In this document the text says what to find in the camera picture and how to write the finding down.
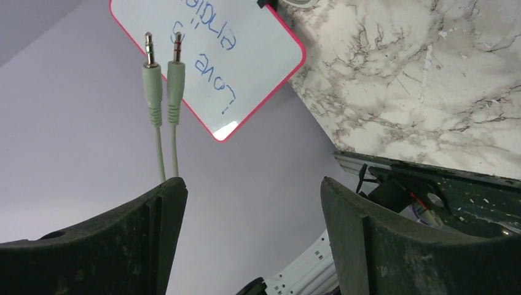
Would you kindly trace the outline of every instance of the white cable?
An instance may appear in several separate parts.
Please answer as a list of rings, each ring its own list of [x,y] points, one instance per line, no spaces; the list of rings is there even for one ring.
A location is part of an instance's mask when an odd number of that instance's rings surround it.
[[[168,70],[166,72],[166,95],[168,97],[168,121],[171,128],[174,177],[179,176],[176,127],[179,125],[179,112],[185,83],[185,65],[181,62],[181,41],[182,34],[177,32],[176,42],[174,43],[174,58],[168,62]]]
[[[178,151],[176,143],[176,126],[171,126],[171,145],[172,145],[172,167],[174,170],[174,177],[179,177],[179,165],[178,165]]]
[[[163,161],[163,147],[161,145],[161,129],[159,127],[155,128],[155,147],[157,149],[157,163],[159,166],[159,176],[161,177],[161,182],[164,183],[166,181],[165,162]]]
[[[157,152],[157,163],[159,166],[159,175],[161,182],[166,180],[165,164],[163,162],[163,148],[161,146],[161,130],[163,118],[161,115],[161,101],[163,100],[163,80],[161,74],[161,66],[154,60],[154,45],[152,43],[152,34],[145,34],[145,49],[147,53],[147,62],[143,65],[143,86],[145,89],[145,98],[148,104],[150,122],[155,128],[155,150]]]

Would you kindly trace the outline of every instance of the handwritten text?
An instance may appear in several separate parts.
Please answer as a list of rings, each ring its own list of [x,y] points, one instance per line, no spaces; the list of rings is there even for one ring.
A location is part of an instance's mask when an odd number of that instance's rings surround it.
[[[215,90],[229,92],[230,101],[226,104],[226,107],[221,111],[221,114],[224,115],[224,113],[230,108],[232,103],[235,101],[235,92],[233,91],[233,88],[229,84],[226,84],[221,76],[214,74],[215,68],[213,66],[210,66],[210,61],[208,60],[206,54],[199,54],[199,59],[195,62],[195,68],[201,72],[201,77],[204,77],[206,75],[206,77],[208,78],[208,80],[206,81],[210,83]]]
[[[217,17],[217,12],[215,12],[215,8],[209,1],[205,0],[181,0],[187,7],[195,10],[195,16],[190,20],[190,25],[194,27],[194,30],[197,28],[205,28],[208,32],[217,36],[217,40],[222,48],[226,50],[232,50],[237,43],[237,39],[235,38],[235,34],[233,31],[228,28],[228,22],[225,21],[219,22]],[[172,28],[172,35],[170,36],[170,41],[175,41],[175,33],[181,31],[181,28],[184,28],[183,22],[179,20],[174,23],[174,27]]]

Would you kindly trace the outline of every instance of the gold-plated plug tip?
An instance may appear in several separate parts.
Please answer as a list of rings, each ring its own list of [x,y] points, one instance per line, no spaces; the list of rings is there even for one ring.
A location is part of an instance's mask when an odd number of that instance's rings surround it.
[[[176,42],[174,42],[174,62],[179,63],[181,61],[181,32],[176,33]]]
[[[145,51],[147,55],[147,62],[145,63],[145,67],[147,68],[155,68],[157,63],[154,58],[154,43],[152,42],[152,33],[147,32],[145,34]]]

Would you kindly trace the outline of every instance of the whiteboard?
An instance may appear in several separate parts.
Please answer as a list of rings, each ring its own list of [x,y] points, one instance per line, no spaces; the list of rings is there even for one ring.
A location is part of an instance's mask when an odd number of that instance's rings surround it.
[[[218,141],[237,131],[305,61],[302,43],[256,0],[109,1],[112,16],[143,54],[144,34],[152,33],[163,76],[174,35],[182,32],[184,102]]]

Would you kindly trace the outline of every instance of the red wire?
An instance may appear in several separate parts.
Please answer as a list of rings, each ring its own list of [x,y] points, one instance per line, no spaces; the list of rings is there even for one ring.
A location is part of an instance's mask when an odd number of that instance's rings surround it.
[[[418,203],[420,203],[424,209],[427,209],[427,206],[425,206],[425,204],[420,199],[418,199],[418,197],[413,192],[410,193],[410,196],[413,197],[413,199],[415,199]]]

